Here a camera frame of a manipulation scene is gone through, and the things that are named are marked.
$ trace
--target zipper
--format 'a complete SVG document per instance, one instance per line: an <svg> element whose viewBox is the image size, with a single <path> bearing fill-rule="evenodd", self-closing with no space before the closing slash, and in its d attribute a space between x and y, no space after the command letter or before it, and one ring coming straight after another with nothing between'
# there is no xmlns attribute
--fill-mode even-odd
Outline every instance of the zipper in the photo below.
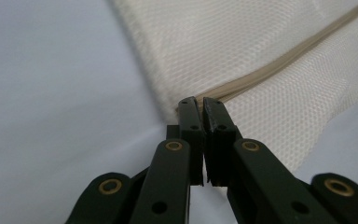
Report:
<svg viewBox="0 0 358 224"><path fill-rule="evenodd" d="M242 94L243 92L250 90L252 87L282 71L284 68L295 62L308 51L315 48L335 31L344 27L351 21L354 21L357 17L358 6L340 17L338 20L332 22L316 35L311 36L294 48L290 49L275 61L255 70L248 75L239 77L235 80L229 81L226 84L197 95L196 99L199 103L199 106L202 106L202 99L204 97L211 97L224 103Z"/></svg>

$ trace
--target black plastic part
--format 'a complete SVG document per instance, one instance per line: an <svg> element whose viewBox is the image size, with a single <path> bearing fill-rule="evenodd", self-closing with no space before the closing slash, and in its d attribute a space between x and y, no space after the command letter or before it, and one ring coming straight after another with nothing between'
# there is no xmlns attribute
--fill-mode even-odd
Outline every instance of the black plastic part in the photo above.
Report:
<svg viewBox="0 0 358 224"><path fill-rule="evenodd" d="M185 98L178 104L179 138L187 141L191 147L190 184L202 185L202 164L204 148L204 130L200 120L196 98Z"/></svg>
<svg viewBox="0 0 358 224"><path fill-rule="evenodd" d="M120 223L128 223L130 221L133 208L135 207L139 194L141 192L142 186L144 185L145 178L147 175L149 168L144 169L141 173L138 175L135 175L131 179L131 191L130 195L127 197L126 201L126 210L125 213L122 215L122 222Z"/></svg>
<svg viewBox="0 0 358 224"><path fill-rule="evenodd" d="M119 190L111 194L102 194L100 185L106 180L118 180ZM129 214L128 199L131 180L122 174L109 173L100 175L89 184L69 216L66 224L85 223L124 223Z"/></svg>
<svg viewBox="0 0 358 224"><path fill-rule="evenodd" d="M228 187L228 198L237 220L258 224L337 223L264 144L238 140L232 160L238 175ZM241 203L250 198L253 203ZM243 213L246 209L256 214Z"/></svg>
<svg viewBox="0 0 358 224"><path fill-rule="evenodd" d="M220 101L204 98L203 125L206 131L205 162L208 181L216 187L227 187L230 179L230 154L241 134Z"/></svg>
<svg viewBox="0 0 358 224"><path fill-rule="evenodd" d="M130 224L188 223L189 160L190 145L184 140L158 145Z"/></svg>
<svg viewBox="0 0 358 224"><path fill-rule="evenodd" d="M180 138L179 125L167 125L167 134L165 139Z"/></svg>
<svg viewBox="0 0 358 224"><path fill-rule="evenodd" d="M310 190L339 223L358 224L358 185L335 174L316 175Z"/></svg>

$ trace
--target brass screw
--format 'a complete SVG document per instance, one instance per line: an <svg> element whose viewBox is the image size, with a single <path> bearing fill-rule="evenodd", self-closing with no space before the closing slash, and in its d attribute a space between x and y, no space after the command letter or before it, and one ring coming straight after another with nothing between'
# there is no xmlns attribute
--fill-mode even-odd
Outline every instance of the brass screw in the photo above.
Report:
<svg viewBox="0 0 358 224"><path fill-rule="evenodd" d="M108 184L113 184L114 186L112 188L107 188ZM110 195L118 192L121 189L121 186L122 183L118 179L107 179L100 184L98 190L101 192L101 194Z"/></svg>
<svg viewBox="0 0 358 224"><path fill-rule="evenodd" d="M337 180L337 179L326 179L324 181L324 185L335 194L344 196L344 197L351 197L354 194L353 188L348 184Z"/></svg>
<svg viewBox="0 0 358 224"><path fill-rule="evenodd" d="M169 142L165 145L165 148L172 150L172 151L177 151L182 149L183 145L180 142Z"/></svg>
<svg viewBox="0 0 358 224"><path fill-rule="evenodd" d="M257 151L258 149L260 149L260 146L254 142L243 142L242 148L249 151Z"/></svg>

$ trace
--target beige zipper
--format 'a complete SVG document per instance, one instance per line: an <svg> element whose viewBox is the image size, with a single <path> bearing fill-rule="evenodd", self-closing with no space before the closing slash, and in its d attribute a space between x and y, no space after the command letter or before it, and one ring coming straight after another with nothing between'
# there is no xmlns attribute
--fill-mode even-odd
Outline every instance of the beige zipper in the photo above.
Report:
<svg viewBox="0 0 358 224"><path fill-rule="evenodd" d="M272 63L269 63L248 75L232 80L226 84L196 96L196 99L199 102L199 106L202 106L202 99L204 97L211 97L222 102L226 102L243 93L244 91L251 89L267 78L272 77L273 75L282 71L285 67L293 63L305 53L315 48L332 33L350 23L351 21L354 21L357 17L358 6L325 27L321 32L301 42L299 45L289 50Z"/></svg>

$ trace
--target textured fabric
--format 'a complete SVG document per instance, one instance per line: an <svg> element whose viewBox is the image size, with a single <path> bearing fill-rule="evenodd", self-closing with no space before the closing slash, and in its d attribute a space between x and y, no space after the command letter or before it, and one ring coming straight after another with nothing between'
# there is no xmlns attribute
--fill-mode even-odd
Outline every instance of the textured fabric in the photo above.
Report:
<svg viewBox="0 0 358 224"><path fill-rule="evenodd" d="M327 121L357 100L358 19L226 107L243 136L294 171Z"/></svg>
<svg viewBox="0 0 358 224"><path fill-rule="evenodd" d="M169 123L177 102L277 59L358 0L113 0Z"/></svg>
<svg viewBox="0 0 358 224"><path fill-rule="evenodd" d="M269 64L357 0L114 1L169 123L177 102ZM323 126L358 100L358 18L295 63L227 102L245 137L294 171Z"/></svg>

